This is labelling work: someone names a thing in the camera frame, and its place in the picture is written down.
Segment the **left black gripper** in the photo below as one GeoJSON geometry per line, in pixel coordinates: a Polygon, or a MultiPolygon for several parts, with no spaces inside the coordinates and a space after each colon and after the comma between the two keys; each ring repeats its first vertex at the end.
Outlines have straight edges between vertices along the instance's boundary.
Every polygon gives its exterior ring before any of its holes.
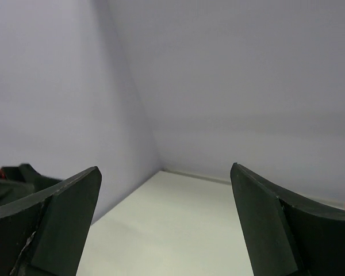
{"type": "Polygon", "coordinates": [[[49,188],[61,179],[37,172],[30,164],[0,168],[0,206],[49,188]]]}

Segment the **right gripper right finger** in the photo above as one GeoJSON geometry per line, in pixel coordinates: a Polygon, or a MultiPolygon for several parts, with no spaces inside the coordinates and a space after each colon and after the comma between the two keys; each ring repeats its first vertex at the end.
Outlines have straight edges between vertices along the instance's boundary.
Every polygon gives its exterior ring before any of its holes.
{"type": "Polygon", "coordinates": [[[254,275],[345,275],[345,210],[234,163],[233,196],[254,275]]]}

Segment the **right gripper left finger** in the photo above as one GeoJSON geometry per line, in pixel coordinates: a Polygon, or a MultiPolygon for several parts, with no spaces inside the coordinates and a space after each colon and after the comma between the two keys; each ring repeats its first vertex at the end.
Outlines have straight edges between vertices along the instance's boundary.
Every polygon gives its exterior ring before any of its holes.
{"type": "Polygon", "coordinates": [[[0,275],[75,275],[100,187],[90,167],[0,206],[0,275]]]}

